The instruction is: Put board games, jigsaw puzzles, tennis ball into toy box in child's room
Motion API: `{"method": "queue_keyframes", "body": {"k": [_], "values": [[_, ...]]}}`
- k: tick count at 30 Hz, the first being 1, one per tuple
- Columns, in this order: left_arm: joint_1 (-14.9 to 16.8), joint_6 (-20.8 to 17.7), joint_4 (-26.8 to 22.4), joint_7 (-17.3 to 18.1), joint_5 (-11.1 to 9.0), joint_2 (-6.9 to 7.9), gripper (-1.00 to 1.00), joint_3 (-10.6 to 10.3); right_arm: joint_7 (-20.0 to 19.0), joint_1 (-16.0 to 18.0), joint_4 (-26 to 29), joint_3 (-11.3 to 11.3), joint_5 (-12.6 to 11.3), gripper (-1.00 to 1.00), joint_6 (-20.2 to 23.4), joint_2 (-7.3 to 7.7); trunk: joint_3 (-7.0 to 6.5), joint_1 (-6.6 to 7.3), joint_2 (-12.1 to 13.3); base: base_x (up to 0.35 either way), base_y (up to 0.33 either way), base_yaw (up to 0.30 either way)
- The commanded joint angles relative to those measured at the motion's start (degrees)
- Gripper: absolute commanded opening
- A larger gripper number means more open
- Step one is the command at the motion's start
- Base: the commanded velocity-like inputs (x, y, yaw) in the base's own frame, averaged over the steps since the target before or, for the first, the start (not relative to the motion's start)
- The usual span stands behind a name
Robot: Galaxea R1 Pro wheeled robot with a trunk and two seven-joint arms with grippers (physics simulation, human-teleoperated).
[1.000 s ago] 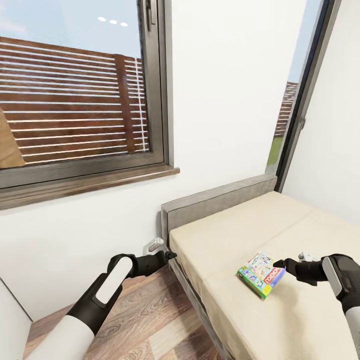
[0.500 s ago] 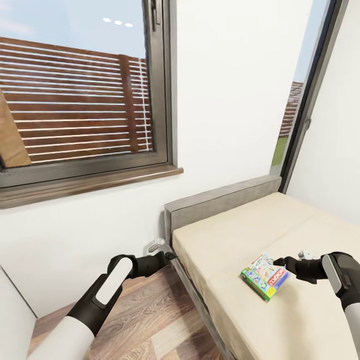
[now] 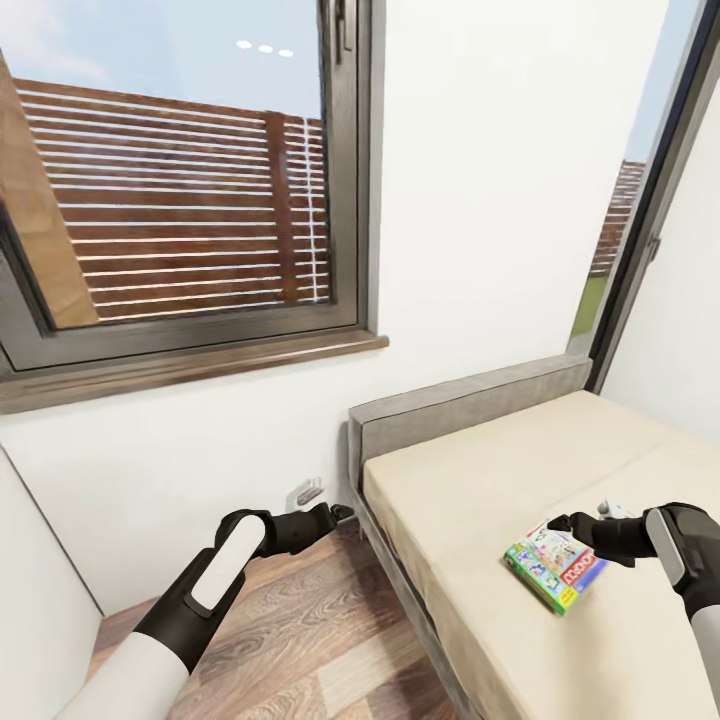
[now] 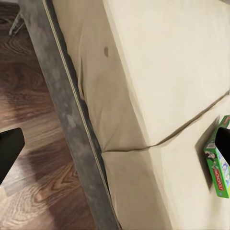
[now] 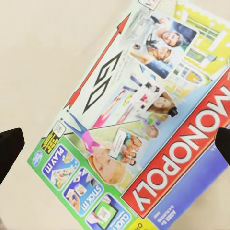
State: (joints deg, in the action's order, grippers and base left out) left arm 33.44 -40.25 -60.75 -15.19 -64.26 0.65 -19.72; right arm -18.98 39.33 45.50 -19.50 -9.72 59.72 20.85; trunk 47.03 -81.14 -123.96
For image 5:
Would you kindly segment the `board game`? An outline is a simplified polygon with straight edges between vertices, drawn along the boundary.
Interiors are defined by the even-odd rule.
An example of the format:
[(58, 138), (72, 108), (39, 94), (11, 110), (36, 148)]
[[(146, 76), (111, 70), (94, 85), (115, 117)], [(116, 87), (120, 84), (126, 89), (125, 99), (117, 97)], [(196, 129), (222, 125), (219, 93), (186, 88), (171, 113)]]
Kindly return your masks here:
[(85, 230), (168, 230), (227, 170), (230, 22), (133, 0), (27, 163)]

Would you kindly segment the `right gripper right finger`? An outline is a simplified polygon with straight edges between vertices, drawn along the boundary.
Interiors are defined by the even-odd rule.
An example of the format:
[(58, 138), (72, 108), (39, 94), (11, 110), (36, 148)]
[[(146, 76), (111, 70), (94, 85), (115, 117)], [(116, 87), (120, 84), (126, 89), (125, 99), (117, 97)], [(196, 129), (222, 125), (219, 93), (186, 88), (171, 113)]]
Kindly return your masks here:
[(214, 144), (217, 146), (230, 167), (230, 129), (220, 127), (217, 131)]

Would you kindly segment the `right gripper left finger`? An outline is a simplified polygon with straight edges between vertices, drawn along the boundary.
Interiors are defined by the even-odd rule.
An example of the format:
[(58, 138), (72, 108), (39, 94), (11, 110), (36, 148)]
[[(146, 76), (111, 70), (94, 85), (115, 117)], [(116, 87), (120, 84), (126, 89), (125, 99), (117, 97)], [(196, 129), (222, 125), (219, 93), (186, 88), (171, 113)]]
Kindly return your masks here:
[(21, 128), (0, 133), (0, 185), (25, 144)]

